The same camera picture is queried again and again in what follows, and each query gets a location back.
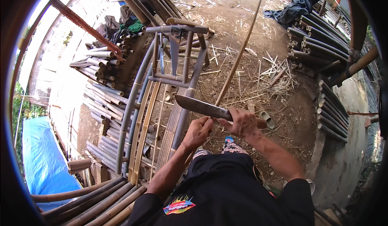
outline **green cloth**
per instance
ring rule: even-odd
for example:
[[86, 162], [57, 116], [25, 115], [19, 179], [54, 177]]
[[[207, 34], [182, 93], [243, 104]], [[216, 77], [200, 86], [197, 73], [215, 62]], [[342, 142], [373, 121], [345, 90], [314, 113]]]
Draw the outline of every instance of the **green cloth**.
[[130, 31], [132, 31], [133, 33], [138, 33], [139, 31], [142, 30], [142, 23], [140, 22], [140, 20], [136, 20], [135, 23], [131, 24], [128, 28], [125, 27], [124, 25], [120, 25], [120, 29], [129, 29]]

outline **dirt ground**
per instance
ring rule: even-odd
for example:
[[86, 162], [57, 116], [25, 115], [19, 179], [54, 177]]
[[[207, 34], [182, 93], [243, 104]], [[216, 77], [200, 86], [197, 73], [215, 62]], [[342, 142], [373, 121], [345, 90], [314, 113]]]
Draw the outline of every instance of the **dirt ground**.
[[[178, 8], [188, 20], [206, 25], [216, 33], [208, 37], [210, 43], [208, 53], [209, 57], [213, 58], [214, 54], [211, 47], [218, 48], [214, 52], [218, 65], [214, 58], [211, 60], [210, 66], [202, 68], [202, 73], [213, 73], [200, 76], [195, 96], [197, 99], [214, 104], [236, 59], [236, 54], [244, 42], [253, 19], [253, 12], [259, 0], [209, 0], [212, 4], [206, 0], [176, 1], [196, 5], [196, 7], [179, 5]], [[260, 12], [283, 9], [288, 2], [289, 0], [262, 0]], [[275, 129], [272, 131], [264, 129], [262, 132], [289, 151], [305, 167], [311, 158], [316, 130], [315, 103], [311, 101], [305, 90], [314, 85], [311, 78], [292, 72], [293, 83], [288, 81], [288, 86], [283, 86], [281, 90], [276, 90], [277, 85], [274, 85], [273, 90], [276, 90], [276, 92], [271, 92], [271, 90], [260, 91], [263, 84], [256, 83], [259, 60], [261, 60], [261, 73], [271, 67], [271, 64], [262, 58], [269, 58], [267, 52], [273, 59], [277, 56], [277, 63], [281, 63], [286, 58], [289, 49], [287, 48], [288, 35], [285, 33], [286, 30], [277, 22], [273, 19], [264, 18], [263, 14], [259, 13], [247, 45], [247, 48], [252, 49], [257, 57], [245, 52], [237, 69], [238, 72], [241, 72], [240, 82], [237, 75], [235, 75], [220, 106], [229, 108], [233, 105], [248, 109], [247, 102], [253, 102], [257, 117], [261, 111], [268, 112], [275, 122]], [[195, 60], [191, 60], [191, 71], [194, 63]], [[167, 66], [165, 69], [168, 71], [169, 63], [167, 62], [165, 65]], [[182, 63], [180, 63], [177, 73], [182, 73], [182, 67]], [[260, 78], [262, 83], [268, 82], [267, 80], [267, 77]], [[170, 93], [167, 93], [171, 95], [169, 103], [173, 103], [173, 94], [177, 91], [177, 88], [173, 88]], [[162, 85], [158, 96], [159, 101], [163, 97], [163, 92], [164, 87]], [[157, 102], [153, 113], [153, 122], [157, 122], [160, 106], [161, 103]], [[171, 108], [172, 106], [169, 104], [164, 105], [161, 118], [162, 125], [167, 124]], [[200, 116], [202, 115], [192, 113], [190, 119], [197, 119]], [[161, 126], [158, 135], [160, 141], [163, 134], [164, 127]], [[212, 153], [220, 153], [225, 136], [228, 135], [220, 125], [216, 124], [213, 133], [204, 144], [204, 148]], [[285, 180], [272, 170], [268, 161], [257, 151], [252, 150], [252, 147], [244, 141], [239, 142], [243, 148], [251, 153], [256, 166], [262, 172], [264, 183], [276, 188], [283, 188]]]

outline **sandal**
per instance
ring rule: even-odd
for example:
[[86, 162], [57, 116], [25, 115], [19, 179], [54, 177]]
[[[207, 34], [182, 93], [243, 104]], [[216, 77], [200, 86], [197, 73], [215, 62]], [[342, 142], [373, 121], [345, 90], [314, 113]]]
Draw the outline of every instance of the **sandal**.
[[271, 130], [274, 129], [275, 123], [267, 112], [265, 112], [265, 111], [260, 112], [259, 118], [267, 121], [267, 127], [269, 129], [271, 129]]

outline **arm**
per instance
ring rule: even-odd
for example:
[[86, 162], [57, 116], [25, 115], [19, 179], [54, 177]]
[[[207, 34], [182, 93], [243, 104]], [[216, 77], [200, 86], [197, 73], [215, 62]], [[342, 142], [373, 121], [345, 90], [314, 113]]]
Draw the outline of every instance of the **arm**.
[[299, 162], [281, 146], [270, 141], [257, 128], [255, 114], [242, 109], [230, 108], [233, 125], [225, 119], [217, 119], [231, 134], [243, 138], [249, 145], [260, 152], [274, 168], [287, 181], [305, 179], [303, 167]]
[[155, 174], [146, 193], [156, 194], [161, 199], [167, 197], [185, 170], [187, 157], [206, 141], [212, 129], [213, 120], [209, 117], [193, 120], [181, 145], [171, 159]]

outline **lips graphic print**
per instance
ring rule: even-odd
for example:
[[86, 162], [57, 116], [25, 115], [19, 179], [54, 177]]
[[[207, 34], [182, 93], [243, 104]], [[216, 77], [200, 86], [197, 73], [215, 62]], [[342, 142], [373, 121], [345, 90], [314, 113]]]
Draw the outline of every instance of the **lips graphic print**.
[[194, 203], [191, 202], [192, 199], [193, 197], [189, 199], [187, 195], [178, 196], [170, 204], [168, 204], [167, 207], [163, 208], [163, 211], [166, 215], [172, 213], [180, 214], [186, 212], [188, 209], [196, 206]]

